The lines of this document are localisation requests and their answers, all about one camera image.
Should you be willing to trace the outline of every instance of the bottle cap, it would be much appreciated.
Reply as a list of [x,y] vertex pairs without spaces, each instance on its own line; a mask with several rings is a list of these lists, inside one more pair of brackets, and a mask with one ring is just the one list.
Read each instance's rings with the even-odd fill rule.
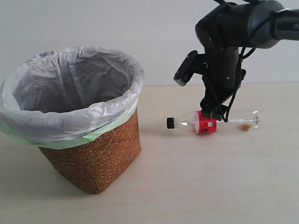
[[167,118],[167,128],[174,129],[174,118]]

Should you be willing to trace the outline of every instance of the white plastic bag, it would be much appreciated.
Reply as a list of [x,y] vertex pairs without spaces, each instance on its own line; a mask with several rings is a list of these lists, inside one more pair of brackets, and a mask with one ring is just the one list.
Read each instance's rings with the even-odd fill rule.
[[84,46],[40,54],[0,87],[0,128],[34,143],[73,140],[132,111],[143,82],[139,62],[119,50]]

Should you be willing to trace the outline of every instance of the red label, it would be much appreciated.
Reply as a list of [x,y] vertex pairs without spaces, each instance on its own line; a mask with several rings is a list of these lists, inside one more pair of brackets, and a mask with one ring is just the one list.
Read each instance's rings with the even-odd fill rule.
[[199,133],[214,133],[217,130],[217,120],[206,118],[198,111],[199,116]]

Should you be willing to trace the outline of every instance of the plastic bottle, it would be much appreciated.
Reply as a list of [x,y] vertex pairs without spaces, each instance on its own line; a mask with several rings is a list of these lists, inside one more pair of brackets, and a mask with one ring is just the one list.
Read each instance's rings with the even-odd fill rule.
[[218,121],[216,119],[206,118],[201,115],[201,111],[191,111],[178,118],[167,118],[167,128],[181,128],[197,134],[230,130],[250,131],[257,129],[261,121],[258,116],[258,111],[247,113],[247,117],[248,118],[234,118],[230,116],[228,122],[224,122],[223,120]]

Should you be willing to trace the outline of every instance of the beige tabletop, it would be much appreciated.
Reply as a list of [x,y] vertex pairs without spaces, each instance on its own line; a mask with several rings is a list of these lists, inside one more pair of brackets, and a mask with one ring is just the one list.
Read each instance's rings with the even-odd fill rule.
[[254,132],[197,136],[166,118],[199,109],[202,86],[145,87],[142,152],[88,195],[41,152],[0,135],[0,224],[297,224],[299,84],[248,84],[231,110],[258,110]]

